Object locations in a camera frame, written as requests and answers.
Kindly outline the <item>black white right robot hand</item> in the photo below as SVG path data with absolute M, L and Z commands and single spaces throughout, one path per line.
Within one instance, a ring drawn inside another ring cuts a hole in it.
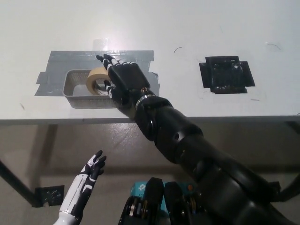
M 109 97 L 120 112 L 133 120 L 136 106 L 148 96 L 155 95 L 146 76 L 135 62 L 117 61 L 107 54 L 96 58 L 108 72 L 110 80 L 105 80 L 104 84 Z

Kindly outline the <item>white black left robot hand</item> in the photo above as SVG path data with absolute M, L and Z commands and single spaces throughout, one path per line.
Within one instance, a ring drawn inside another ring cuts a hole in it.
M 61 212 L 75 218 L 83 215 L 98 176 L 104 173 L 106 156 L 102 154 L 102 150 L 94 154 L 77 174 L 60 207 Z

